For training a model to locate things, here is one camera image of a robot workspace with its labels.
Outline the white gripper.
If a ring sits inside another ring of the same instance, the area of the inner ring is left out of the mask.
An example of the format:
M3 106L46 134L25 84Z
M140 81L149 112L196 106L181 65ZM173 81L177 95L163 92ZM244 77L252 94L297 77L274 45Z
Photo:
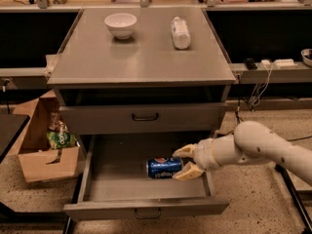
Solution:
M204 171L215 171L217 162L213 155L213 140L203 139L195 144L187 144L173 153L174 157L193 158L196 164L188 162L181 171L173 175L174 179L186 181L201 176Z

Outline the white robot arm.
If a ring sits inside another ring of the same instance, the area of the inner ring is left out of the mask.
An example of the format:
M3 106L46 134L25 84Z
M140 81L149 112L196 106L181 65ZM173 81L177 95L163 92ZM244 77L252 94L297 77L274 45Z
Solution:
M239 124L233 135L206 138L187 144L173 154L177 158L191 158L177 180L189 180L204 172L227 165L252 165L273 161L312 185L312 151L293 145L264 125L246 121Z

